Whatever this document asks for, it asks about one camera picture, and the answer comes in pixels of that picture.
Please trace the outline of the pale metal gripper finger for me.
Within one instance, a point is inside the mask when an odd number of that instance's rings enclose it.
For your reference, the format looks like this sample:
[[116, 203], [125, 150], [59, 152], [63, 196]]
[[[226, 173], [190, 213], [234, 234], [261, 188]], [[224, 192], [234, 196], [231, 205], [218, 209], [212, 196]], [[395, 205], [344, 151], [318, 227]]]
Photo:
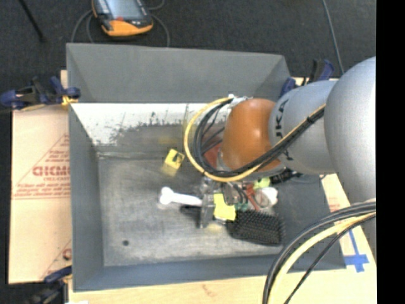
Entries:
[[213, 221], [213, 212], [215, 204], [212, 201], [208, 201], [202, 204], [198, 219], [198, 228], [203, 229]]
[[202, 177], [199, 185], [199, 193], [201, 198], [207, 195], [214, 194], [219, 188], [219, 182], [212, 180], [206, 176]]

